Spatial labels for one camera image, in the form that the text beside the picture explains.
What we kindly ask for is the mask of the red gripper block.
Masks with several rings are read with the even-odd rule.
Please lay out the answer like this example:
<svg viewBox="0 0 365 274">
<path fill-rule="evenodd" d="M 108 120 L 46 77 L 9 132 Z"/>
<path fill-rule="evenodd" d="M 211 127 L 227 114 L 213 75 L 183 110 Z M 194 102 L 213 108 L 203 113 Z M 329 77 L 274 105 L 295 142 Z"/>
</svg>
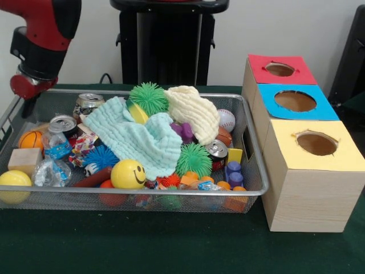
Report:
<svg viewBox="0 0 365 274">
<path fill-rule="evenodd" d="M 10 79 L 10 87 L 13 93 L 23 99 L 24 108 L 21 114 L 22 118 L 28 118 L 34 110 L 40 93 L 51 89 L 58 81 L 58 78 L 52 80 L 41 80 L 26 77 L 24 75 L 14 75 Z"/>
</svg>

